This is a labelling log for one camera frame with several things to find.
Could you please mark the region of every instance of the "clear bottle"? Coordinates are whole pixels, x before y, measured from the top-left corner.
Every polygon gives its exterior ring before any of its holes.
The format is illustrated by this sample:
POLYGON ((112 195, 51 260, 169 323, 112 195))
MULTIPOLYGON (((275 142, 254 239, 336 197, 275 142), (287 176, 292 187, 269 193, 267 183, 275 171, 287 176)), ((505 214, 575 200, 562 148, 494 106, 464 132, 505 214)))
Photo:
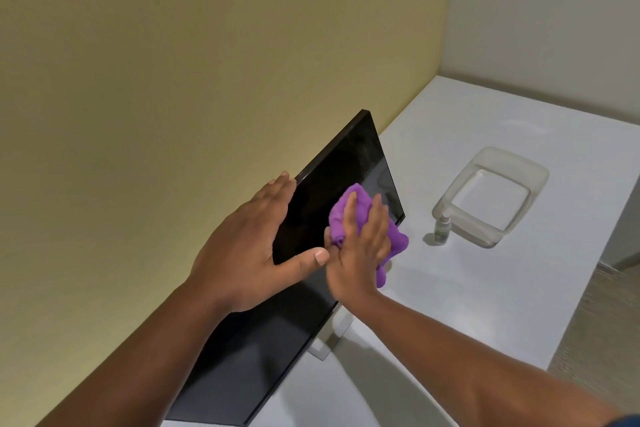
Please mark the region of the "clear bottle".
POLYGON ((440 216, 436 221, 436 227, 433 230, 433 240, 438 245, 444 245, 449 239, 451 233, 451 219, 449 216, 440 216))

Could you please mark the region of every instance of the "gray wall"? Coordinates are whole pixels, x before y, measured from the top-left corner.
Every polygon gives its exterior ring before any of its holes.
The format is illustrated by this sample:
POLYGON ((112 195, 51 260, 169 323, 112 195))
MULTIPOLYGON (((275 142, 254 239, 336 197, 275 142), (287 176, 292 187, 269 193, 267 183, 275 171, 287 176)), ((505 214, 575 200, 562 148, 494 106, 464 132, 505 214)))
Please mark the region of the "gray wall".
MULTIPOLYGON (((440 73, 640 123, 640 0, 450 0, 440 73)), ((602 260, 638 251, 637 185, 602 260)))

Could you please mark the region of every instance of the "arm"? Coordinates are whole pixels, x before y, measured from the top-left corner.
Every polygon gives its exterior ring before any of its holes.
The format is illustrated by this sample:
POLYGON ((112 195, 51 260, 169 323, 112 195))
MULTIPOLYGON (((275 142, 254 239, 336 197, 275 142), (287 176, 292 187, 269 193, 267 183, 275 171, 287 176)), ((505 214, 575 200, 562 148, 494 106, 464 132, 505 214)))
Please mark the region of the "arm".
MULTIPOLYGON (((355 195, 344 212, 346 238, 330 247, 327 281, 334 297, 388 349, 461 427, 603 427, 615 408, 577 386, 509 358, 379 293, 375 267, 387 248, 380 233, 355 226, 355 195), (382 250, 372 255, 371 250, 382 250)), ((369 214, 380 211, 374 200, 369 214)))
POLYGON ((284 173, 230 214, 191 274, 39 427, 159 425, 224 317, 251 309, 328 259, 315 248, 275 266, 271 245, 296 188, 284 173))

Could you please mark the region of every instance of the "cleaning cloth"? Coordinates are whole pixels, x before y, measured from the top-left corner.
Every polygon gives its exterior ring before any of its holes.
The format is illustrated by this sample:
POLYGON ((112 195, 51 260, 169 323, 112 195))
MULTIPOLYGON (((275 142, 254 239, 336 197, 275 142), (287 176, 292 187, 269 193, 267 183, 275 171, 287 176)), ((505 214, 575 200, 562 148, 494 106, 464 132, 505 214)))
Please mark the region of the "cleaning cloth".
MULTIPOLYGON (((344 215, 344 207, 347 205, 349 195, 355 191, 357 193, 358 202, 356 204, 356 226, 358 227, 358 235, 362 231, 362 227, 369 219, 369 210, 372 207, 373 200, 369 193, 360 184, 353 184, 344 192, 338 202, 333 205, 329 213, 329 230, 331 233, 331 243, 338 248, 344 243, 344 227, 342 226, 342 217, 344 215)), ((376 286, 378 288, 385 285, 387 281, 387 273, 385 272, 385 264, 388 260, 403 252, 409 246, 409 237, 400 233, 396 227, 396 223, 389 218, 389 230, 387 236, 391 242, 391 252, 387 255, 382 263, 378 264, 376 269, 376 286)))

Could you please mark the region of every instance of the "black screen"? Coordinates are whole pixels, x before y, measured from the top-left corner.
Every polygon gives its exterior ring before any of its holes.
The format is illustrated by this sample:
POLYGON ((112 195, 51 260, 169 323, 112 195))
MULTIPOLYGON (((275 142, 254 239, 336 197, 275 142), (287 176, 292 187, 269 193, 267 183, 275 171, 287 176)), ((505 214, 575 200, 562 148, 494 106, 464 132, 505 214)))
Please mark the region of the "black screen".
MULTIPOLYGON (((329 212, 356 182, 380 192, 396 224, 404 212, 371 113, 358 115, 296 177, 298 187, 273 243, 275 263, 323 245, 329 212)), ((321 269, 214 330, 167 419, 249 423, 304 353, 336 305, 321 269)))

